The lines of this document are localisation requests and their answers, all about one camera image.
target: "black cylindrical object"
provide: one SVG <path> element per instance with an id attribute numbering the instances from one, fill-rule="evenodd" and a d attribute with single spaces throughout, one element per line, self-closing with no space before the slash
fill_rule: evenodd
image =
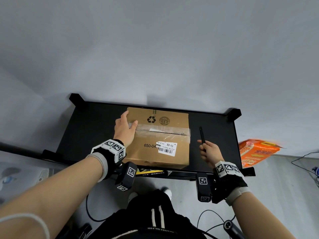
<path id="1" fill-rule="evenodd" d="M 232 239 L 246 239 L 241 230 L 232 221 L 225 221 L 224 230 Z"/>

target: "barcode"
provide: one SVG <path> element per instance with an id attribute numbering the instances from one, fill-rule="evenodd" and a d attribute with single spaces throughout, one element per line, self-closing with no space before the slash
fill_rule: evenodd
<path id="1" fill-rule="evenodd" d="M 169 149 L 159 148 L 159 151 L 171 154 L 173 151 Z"/>

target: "black tabletop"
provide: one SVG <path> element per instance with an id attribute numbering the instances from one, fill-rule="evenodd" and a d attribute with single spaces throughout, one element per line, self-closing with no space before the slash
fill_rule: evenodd
<path id="1" fill-rule="evenodd" d="M 121 114 L 130 106 L 189 114 L 191 130 L 189 166 L 184 170 L 212 172 L 199 154 L 197 139 L 201 139 L 200 126 L 203 128 L 205 140 L 219 146 L 225 161 L 242 168 L 235 125 L 234 122 L 227 121 L 225 114 L 98 102 L 86 102 L 86 104 L 85 109 L 77 107 L 74 109 L 58 147 L 57 153 L 62 154 L 64 160 L 80 161 L 91 152 L 94 146 L 113 138 L 115 120 L 120 118 Z"/>

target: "hand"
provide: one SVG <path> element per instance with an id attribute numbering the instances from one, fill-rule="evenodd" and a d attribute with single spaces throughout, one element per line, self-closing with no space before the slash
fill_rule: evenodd
<path id="1" fill-rule="evenodd" d="M 215 164 L 217 164 L 219 161 L 224 161 L 219 147 L 210 141 L 205 141 L 205 143 L 199 146 L 199 149 L 202 159 L 205 160 L 205 162 L 211 168 L 215 168 Z"/>
<path id="2" fill-rule="evenodd" d="M 129 111 L 124 112 L 121 115 L 121 118 L 115 120 L 115 133 L 113 138 L 121 140 L 125 147 L 128 147 L 132 143 L 136 127 L 138 126 L 138 121 L 134 121 L 131 128 L 129 128 L 129 124 L 126 119 L 128 113 Z"/>

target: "black cable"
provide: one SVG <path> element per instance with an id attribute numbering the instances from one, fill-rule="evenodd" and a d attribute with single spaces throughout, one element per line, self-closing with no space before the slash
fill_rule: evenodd
<path id="1" fill-rule="evenodd" d="M 203 230 L 201 230 L 201 229 L 198 229 L 198 230 L 200 230 L 202 233 L 204 233 L 205 235 L 207 235 L 207 236 L 209 236 L 209 237 L 211 237 L 211 238 L 213 238 L 213 239 L 218 239 L 217 237 L 214 237 L 213 235 L 207 233 L 206 231 L 203 231 Z"/>
<path id="2" fill-rule="evenodd" d="M 297 160 L 299 160 L 299 159 L 301 159 L 301 158 L 304 158 L 305 156 L 307 156 L 307 155 L 309 155 L 309 154 L 316 154 L 316 153 L 319 153 L 319 151 L 318 151 L 318 152 L 308 153 L 308 154 L 306 154 L 306 155 L 304 155 L 304 156 L 302 156 L 302 157 L 300 157 L 300 158 L 297 158 L 297 159 L 294 160 L 294 161 L 291 161 L 291 163 L 292 163 L 293 165 L 296 165 L 296 164 L 294 164 L 293 162 L 295 162 L 295 161 L 297 161 Z M 314 175 L 317 176 L 317 174 L 315 174 L 313 171 L 310 171 L 310 170 L 308 170 L 308 169 L 305 169 L 305 168 L 303 168 L 303 167 L 300 167 L 299 165 L 296 165 L 296 166 L 299 167 L 299 168 L 302 168 L 302 169 L 304 169 L 304 170 L 307 170 L 308 172 L 313 173 Z"/>
<path id="3" fill-rule="evenodd" d="M 199 216 L 199 218 L 198 218 L 198 221 L 197 221 L 197 227 L 196 228 L 198 228 L 198 223 L 199 223 L 199 219 L 200 219 L 200 217 L 202 216 L 202 214 L 204 213 L 204 212 L 206 212 L 206 211 L 212 211 L 212 210 L 205 210 L 205 211 L 203 211 L 201 214 L 200 214 L 200 216 Z"/>
<path id="4" fill-rule="evenodd" d="M 103 220 L 96 220 L 94 218 L 91 217 L 90 213 L 89 213 L 89 210 L 87 209 L 87 198 L 89 197 L 89 195 L 86 196 L 86 201 L 85 201 L 85 208 L 86 208 L 86 213 L 87 215 L 90 217 L 90 219 L 92 221 L 95 221 L 95 222 L 101 222 L 101 221 L 105 221 L 107 218 L 103 219 Z"/>
<path id="5" fill-rule="evenodd" d="M 221 225 L 223 225 L 223 224 L 224 224 L 224 223 L 219 224 L 219 225 L 217 225 L 217 226 L 213 226 L 212 228 L 208 229 L 206 232 L 210 231 L 211 229 L 213 229 L 213 228 L 215 228 L 215 227 L 221 226 Z"/>

